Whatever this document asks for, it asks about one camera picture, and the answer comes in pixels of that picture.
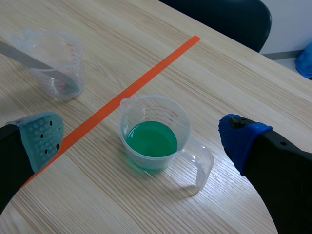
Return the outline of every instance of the clear measuring cup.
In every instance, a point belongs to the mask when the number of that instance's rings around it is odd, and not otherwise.
[[[54,99],[67,99],[78,95],[84,87],[79,39],[66,32],[33,32],[30,29],[23,29],[21,32],[22,38],[10,36],[12,45],[52,67],[29,67],[41,89]],[[65,74],[66,79],[58,77],[59,73],[54,71]]]
[[[145,95],[125,98],[120,103],[118,133],[131,162],[138,168],[157,172],[169,166],[175,156],[181,156],[197,167],[196,185],[202,190],[214,164],[208,149],[191,137],[191,121],[185,109],[170,98]],[[126,142],[128,133],[139,123],[157,121],[168,126],[176,136],[177,151],[164,157],[150,157],[133,150]]]

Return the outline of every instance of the blue object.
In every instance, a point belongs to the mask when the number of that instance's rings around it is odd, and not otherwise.
[[[294,61],[297,71],[305,78],[312,79],[312,43]]]
[[[221,143],[225,151],[231,156],[234,166],[243,176],[243,170],[255,139],[263,132],[272,130],[273,128],[263,123],[252,123],[241,128],[234,128],[231,125],[231,117],[240,116],[229,114],[220,120],[219,132]]]
[[[7,124],[18,126],[34,173],[57,154],[62,144],[63,120],[56,113],[43,112]]]

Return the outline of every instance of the cup rim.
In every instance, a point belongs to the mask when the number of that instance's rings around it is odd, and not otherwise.
[[[184,145],[182,146],[181,150],[177,150],[176,152],[174,152],[173,154],[171,155],[167,155],[167,156],[163,156],[163,157],[150,157],[150,156],[146,156],[146,155],[142,155],[140,153],[138,153],[137,151],[133,150],[129,145],[128,143],[126,142],[126,140],[123,138],[122,136],[122,128],[120,127],[121,126],[121,118],[122,118],[122,110],[121,110],[121,113],[119,114],[119,118],[118,118],[118,134],[119,134],[119,137],[123,143],[123,145],[133,154],[141,157],[141,158],[144,158],[144,159],[148,159],[148,160],[155,160],[155,161],[159,161],[159,160],[163,160],[163,159],[167,159],[167,158],[170,158],[170,157],[174,157],[176,156],[179,152],[183,151],[184,149],[184,146],[186,145],[186,143],[190,140],[191,138],[191,134],[192,134],[192,125],[191,125],[191,119],[189,117],[189,115],[187,114],[186,110],[184,109],[184,107],[179,104],[178,102],[176,102],[175,100],[169,98],[169,97],[166,97],[166,96],[163,96],[163,95],[157,95],[157,94],[148,94],[148,95],[140,95],[138,97],[127,97],[127,98],[124,98],[124,99],[132,99],[132,101],[136,101],[136,100],[139,100],[139,99],[142,99],[142,98],[152,98],[152,97],[157,97],[157,98],[163,98],[163,99],[166,99],[168,101],[171,101],[171,102],[174,102],[176,105],[178,105],[181,110],[183,111],[183,113],[185,114],[185,116],[187,117],[187,120],[188,120],[188,124],[189,124],[189,127],[190,127],[190,132],[189,132],[189,135],[187,137],[187,140],[185,141]]]
[[[81,42],[79,40],[78,37],[76,37],[74,34],[68,33],[68,32],[63,32],[63,31],[43,31],[43,32],[38,32],[37,33],[37,37],[40,37],[41,35],[45,35],[45,34],[60,34],[60,35],[66,35],[68,37],[73,38],[73,40],[75,41],[76,44],[78,44],[79,47],[79,53],[77,55],[77,57],[79,58],[79,62],[74,62],[73,64],[69,64],[69,65],[64,65],[62,67],[59,67],[59,69],[63,69],[63,68],[71,68],[71,67],[76,67],[79,66],[81,63],[81,54],[82,54],[82,45]],[[39,71],[39,72],[50,72],[50,71],[55,71],[58,70],[57,68],[51,68],[51,69],[38,69],[38,68],[32,68],[30,67],[31,70],[34,71]]]

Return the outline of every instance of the wall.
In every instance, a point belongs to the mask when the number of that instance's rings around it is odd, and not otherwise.
[[[312,0],[262,0],[272,28],[261,54],[304,49],[312,42]]]

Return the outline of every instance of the wood grain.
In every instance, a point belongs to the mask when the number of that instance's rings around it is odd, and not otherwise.
[[[1,1],[3,30],[60,30],[83,45],[86,87],[68,102],[46,97],[27,70],[0,58],[0,125],[45,110],[65,134],[193,35],[201,41],[137,92],[181,103],[194,137],[215,165],[196,194],[195,168],[175,159],[149,176],[129,167],[115,110],[6,207],[0,233],[275,234],[260,196],[225,155],[217,131],[225,114],[270,124],[312,152],[312,84],[157,0]]]

